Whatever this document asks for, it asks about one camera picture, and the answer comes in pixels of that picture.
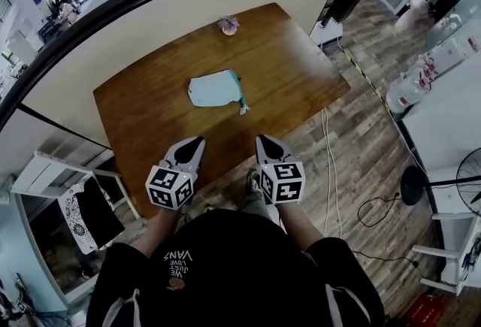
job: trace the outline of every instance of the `pants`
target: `pants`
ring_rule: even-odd
[[[246,196],[244,202],[239,207],[240,212],[253,213],[265,217],[266,219],[272,220],[271,215],[269,215],[268,208],[265,205],[264,198],[259,192],[252,192]]]

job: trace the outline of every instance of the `light blue cloth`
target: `light blue cloth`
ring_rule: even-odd
[[[240,114],[250,108],[234,71],[228,69],[203,77],[192,78],[189,84],[190,101],[196,107],[220,107],[232,101],[240,102]]]

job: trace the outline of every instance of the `black sleeve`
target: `black sleeve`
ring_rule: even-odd
[[[306,252],[313,257],[325,283],[351,290],[368,311],[371,325],[384,325],[384,308],[379,294],[344,240],[324,238]]]
[[[86,325],[100,327],[110,306],[118,299],[128,299],[140,289],[150,272],[150,260],[127,244],[113,244],[107,250],[97,284],[90,300]]]

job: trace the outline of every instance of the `black and white patterned fabric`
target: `black and white patterned fabric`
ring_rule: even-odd
[[[59,199],[65,221],[84,254],[109,247],[124,226],[110,196],[93,176],[85,176]]]

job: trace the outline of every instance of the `desk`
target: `desk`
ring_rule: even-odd
[[[173,144],[205,137],[199,189],[252,156],[258,134],[281,138],[349,90],[278,5],[236,17],[235,35],[225,36],[212,23],[155,50],[94,91],[124,182],[147,218],[157,207],[149,202],[145,180]],[[187,95],[191,77],[228,68],[241,77],[251,110],[240,116],[235,102],[194,107]]]

